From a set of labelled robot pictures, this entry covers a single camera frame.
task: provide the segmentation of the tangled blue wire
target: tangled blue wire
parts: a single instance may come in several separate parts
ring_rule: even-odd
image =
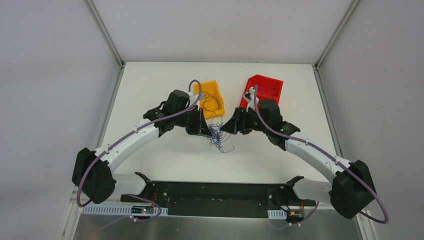
[[[221,127],[223,126],[222,122],[218,122],[215,124],[209,124],[207,127],[209,128],[210,132],[212,133],[212,136],[208,136],[207,139],[210,140],[209,146],[215,146],[219,149],[219,151],[223,154],[226,154],[228,152],[231,152],[234,150],[234,146],[231,146],[232,149],[228,151],[224,151],[223,147],[221,146],[222,143],[227,141],[227,139],[231,136],[231,134],[224,132],[221,130]]]

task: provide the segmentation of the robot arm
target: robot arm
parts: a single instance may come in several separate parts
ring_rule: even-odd
[[[142,119],[112,142],[93,151],[88,148],[82,149],[76,157],[72,182],[79,186],[89,165],[98,159],[89,170],[82,186],[82,192],[91,201],[99,204],[112,194],[139,195],[149,182],[148,178],[137,173],[116,174],[115,170],[139,148],[160,138],[175,126],[185,128],[189,135],[210,136],[211,132],[206,124],[203,110],[197,105],[183,114],[165,119],[167,116],[184,110],[190,102],[194,101],[195,96],[192,92],[174,90],[166,101],[158,107],[148,110]]]
[[[336,162],[330,160],[328,155],[312,146],[317,146],[317,144],[310,140],[305,133],[301,132],[298,127],[283,121],[280,108],[276,102],[272,99],[267,99],[262,100],[258,104],[261,117],[274,132],[287,137],[270,131],[260,121],[254,110],[255,105],[252,103],[258,101],[257,98],[254,101],[254,92],[254,89],[251,88],[243,96],[250,107],[237,107],[231,119],[222,126],[221,130],[231,134],[249,134],[251,131],[263,132],[272,144],[298,156],[322,173],[328,180],[328,182],[313,181],[303,176],[297,176],[286,184],[288,187],[284,188],[284,195],[292,196],[292,199],[309,199],[331,204],[339,214],[348,219],[353,218],[374,200],[372,194],[361,183],[356,181],[340,165],[336,164],[341,163],[344,166],[349,166],[348,169],[375,192],[370,171],[365,163],[360,160],[351,162],[339,156],[334,156]]]

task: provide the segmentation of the purple cable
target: purple cable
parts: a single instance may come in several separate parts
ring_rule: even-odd
[[[315,211],[317,210],[317,208],[318,208],[318,204],[320,204],[320,202],[319,201],[317,201],[316,202],[316,205],[315,205],[315,207],[313,208],[313,210],[309,213],[309,215],[307,216],[307,217],[305,217],[305,219],[303,219],[302,221],[300,221],[300,222],[298,222],[297,224],[303,224],[306,220],[308,220],[314,213],[315,213]],[[270,219],[268,219],[268,224],[269,224],[269,226],[272,228],[272,229],[274,229],[274,230],[283,230],[283,229],[285,229],[285,228],[287,228],[287,227],[290,227],[290,226],[293,226],[293,224],[292,225],[290,225],[290,224],[287,224],[287,225],[285,225],[285,226],[283,226],[283,227],[276,227],[276,226],[273,226],[272,224],[271,224],[271,222],[270,222]]]
[[[198,80],[196,80],[196,79],[194,79],[194,80],[192,80],[191,82],[190,82],[190,84],[188,85],[188,91],[190,92],[190,89],[192,88],[192,84],[193,83],[197,83],[198,84],[198,86],[199,86],[199,93],[201,93],[202,92],[202,85],[200,84],[200,82],[198,81]],[[174,114],[171,114],[171,115],[169,115],[169,116],[165,116],[165,117],[161,117],[161,118],[158,118],[158,119],[155,119],[155,120],[153,120],[153,121],[150,121],[150,122],[148,122],[148,123],[146,123],[146,124],[143,124],[143,125],[141,125],[141,126],[139,126],[138,128],[137,128],[137,131],[139,131],[139,130],[141,130],[141,129],[143,129],[143,128],[145,128],[145,127],[147,127],[147,126],[149,126],[149,125],[152,125],[152,124],[155,124],[155,123],[157,123],[157,122],[160,122],[160,121],[163,121],[163,120],[167,120],[167,119],[170,119],[170,118],[173,118],[173,117],[176,117],[176,116],[178,116],[178,115],[181,115],[181,114],[183,114],[183,113],[185,113],[185,112],[187,112],[188,110],[190,110],[190,109],[192,109],[192,107],[194,107],[197,103],[198,103],[198,101],[200,100],[200,97],[201,97],[201,95],[199,94],[198,96],[197,96],[197,98],[196,98],[196,100],[193,102],[193,104],[191,104],[190,106],[188,106],[187,108],[185,108],[184,110],[182,110],[182,111],[179,111],[179,112],[177,112],[177,113],[174,113]],[[133,135],[134,133],[136,133],[135,131],[131,131],[131,132],[129,132],[129,133],[127,133],[125,136],[123,136],[123,137],[121,137],[120,139],[118,139],[114,144],[112,144],[111,146],[109,146],[108,148],[107,148],[107,150],[108,151],[110,151],[110,150],[112,150],[114,147],[116,147],[118,144],[120,144],[122,141],[124,141],[125,139],[127,139],[129,136],[131,136],[131,135]],[[92,162],[91,162],[91,164],[90,165],[88,165],[88,167],[87,167],[87,170],[85,170],[85,172],[84,172],[84,174],[82,175],[82,178],[81,178],[81,181],[79,182],[79,185],[78,185],[78,190],[76,191],[76,204],[78,205],[78,207],[80,207],[80,208],[83,208],[83,207],[85,207],[85,206],[87,206],[89,203],[91,203],[91,200],[88,200],[86,203],[81,203],[81,191],[82,191],[82,189],[83,189],[83,185],[84,185],[84,182],[86,181],[86,178],[87,178],[87,176],[88,176],[88,174],[89,174],[89,172],[91,171],[91,169],[93,168],[93,166],[104,156],[106,154],[106,151],[103,151],[102,153],[100,153]]]
[[[281,136],[283,138],[288,138],[288,139],[293,139],[296,141],[299,141],[301,143],[306,143],[306,140],[298,138],[298,137],[294,137],[294,136],[289,136],[286,134],[283,134],[281,132],[277,132],[274,129],[272,129],[270,126],[268,126],[268,124],[264,121],[264,119],[262,118],[261,114],[259,113],[259,108],[258,108],[258,101],[256,100],[256,95],[258,93],[258,85],[254,86],[254,97],[253,97],[253,103],[254,103],[254,108],[257,114],[257,117],[259,118],[259,120],[262,122],[262,124],[265,126],[265,128],[267,128],[269,131],[271,131],[272,133]],[[365,217],[379,223],[379,224],[387,224],[389,222],[389,213],[387,212],[386,207],[384,206],[382,200],[379,198],[379,196],[377,195],[377,193],[370,187],[368,186],[368,184],[366,184],[362,179],[360,179],[356,174],[354,174],[349,168],[347,168],[345,165],[343,165],[341,162],[337,161],[336,158],[331,155],[330,153],[328,153],[327,151],[325,151],[324,149],[322,149],[321,147],[309,142],[308,145],[311,145],[314,149],[318,150],[320,153],[324,154],[325,156],[327,156],[329,159],[331,159],[333,162],[335,162],[336,165],[339,165],[343,170],[345,170],[347,173],[349,173],[355,180],[357,180],[362,186],[364,186],[364,188],[371,193],[371,195],[375,198],[375,200],[377,201],[378,205],[381,208],[381,211],[383,212],[384,215],[384,220],[380,220],[380,219],[376,219],[368,214],[366,214],[363,211],[360,211],[360,214],[364,215]]]
[[[134,194],[127,194],[127,195],[128,195],[128,196],[130,196],[130,197],[133,197],[133,198],[135,198],[135,199],[138,199],[138,200],[141,200],[141,201],[144,201],[144,202],[147,202],[147,203],[153,204],[155,207],[157,207],[157,208],[159,209],[159,212],[158,212],[156,215],[151,216],[150,218],[147,218],[147,219],[138,219],[138,218],[134,218],[134,220],[135,220],[136,222],[138,222],[138,223],[149,222],[149,221],[152,221],[152,220],[155,220],[155,219],[159,218],[159,216],[161,215],[161,213],[162,213],[162,208],[161,208],[161,206],[159,206],[156,202],[151,201],[151,200],[148,200],[148,199],[145,199],[145,198],[142,198],[142,197],[139,197],[139,196],[134,195]],[[87,232],[96,232],[96,231],[100,231],[100,230],[102,230],[102,229],[105,229],[105,228],[109,227],[110,225],[115,224],[116,222],[118,222],[118,221],[120,221],[120,220],[122,220],[122,219],[128,219],[128,218],[131,218],[131,216],[132,216],[132,215],[130,215],[130,216],[122,216],[122,217],[119,217],[119,218],[117,218],[117,219],[115,219],[115,220],[113,220],[113,221],[109,222],[108,224],[103,225],[103,226],[101,226],[101,227],[99,227],[99,228],[95,228],[95,229],[87,229],[87,228],[85,228],[85,227],[83,227],[83,226],[81,226],[81,228],[82,228],[84,231],[87,231]]]

